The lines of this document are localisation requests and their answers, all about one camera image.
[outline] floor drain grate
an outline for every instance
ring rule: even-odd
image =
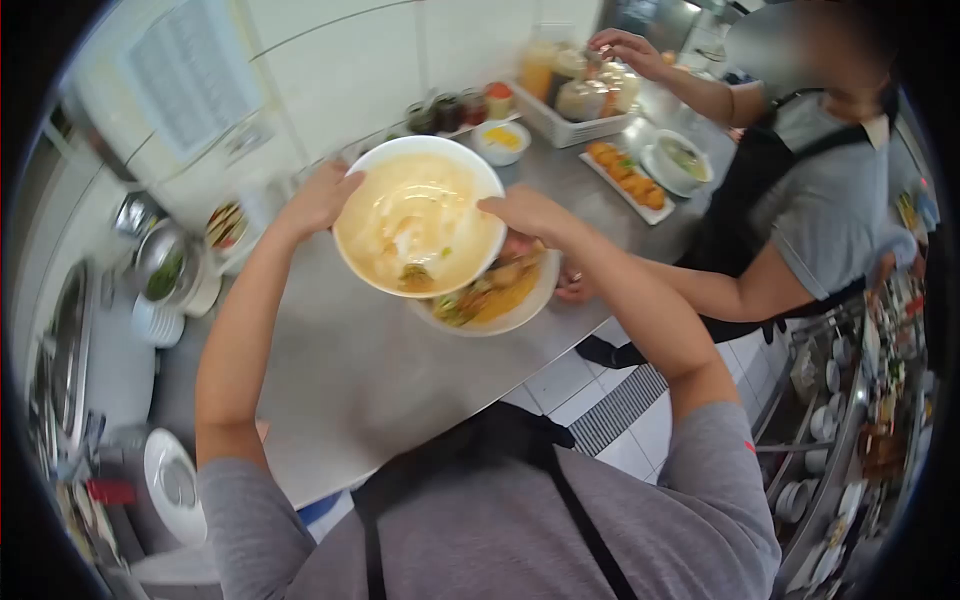
[[[651,365],[630,373],[620,385],[570,425],[575,450],[596,456],[639,419],[666,391],[666,380]]]

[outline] soup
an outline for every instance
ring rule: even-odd
[[[686,171],[692,178],[697,181],[707,180],[707,166],[697,153],[691,148],[687,148],[683,142],[665,137],[660,141],[660,147],[670,160],[673,160],[677,166]]]
[[[377,285],[444,292],[475,277],[499,239],[499,221],[476,201],[467,166],[437,154],[394,156],[367,171],[337,220],[337,237]]]

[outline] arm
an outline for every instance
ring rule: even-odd
[[[276,311],[297,245],[329,228],[362,174],[329,163],[304,184],[253,249],[213,324],[197,371],[197,467],[236,457],[267,468],[254,424]]]
[[[765,321],[814,300],[772,242],[740,278],[637,258],[701,315],[732,323]]]
[[[769,108],[763,83],[727,85],[710,82],[663,62],[657,49],[645,38],[616,29],[607,29],[588,43],[593,50],[610,48],[604,57],[618,57],[642,77],[663,85],[685,104],[731,127],[750,127]]]
[[[580,265],[630,339],[666,378],[674,422],[714,401],[739,402],[697,313],[644,263],[527,186],[514,186],[507,199],[489,198],[479,206]]]

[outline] white basket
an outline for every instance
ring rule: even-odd
[[[523,116],[524,122],[532,125],[543,137],[550,140],[554,148],[566,148],[605,135],[620,133],[627,128],[634,117],[628,113],[586,123],[570,123],[556,110],[532,96],[518,84],[510,82],[510,89],[514,91],[516,110]]]

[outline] hand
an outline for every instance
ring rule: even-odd
[[[330,228],[347,198],[363,183],[363,171],[344,177],[346,173],[347,164],[342,160],[320,165],[283,207],[273,227],[297,241]]]
[[[600,50],[610,46],[603,58],[618,57],[629,64],[638,75],[657,82],[670,67],[660,57],[657,49],[643,36],[635,36],[619,29],[605,29],[590,38],[587,46],[591,50]]]
[[[538,237],[550,248],[556,248],[560,236],[576,222],[565,208],[522,183],[508,188],[506,198],[484,198],[477,208],[499,217],[519,233]]]
[[[557,290],[554,294],[564,302],[586,304],[596,296],[596,290],[584,277],[580,267],[565,257],[564,264],[560,269],[560,280],[557,282]]]

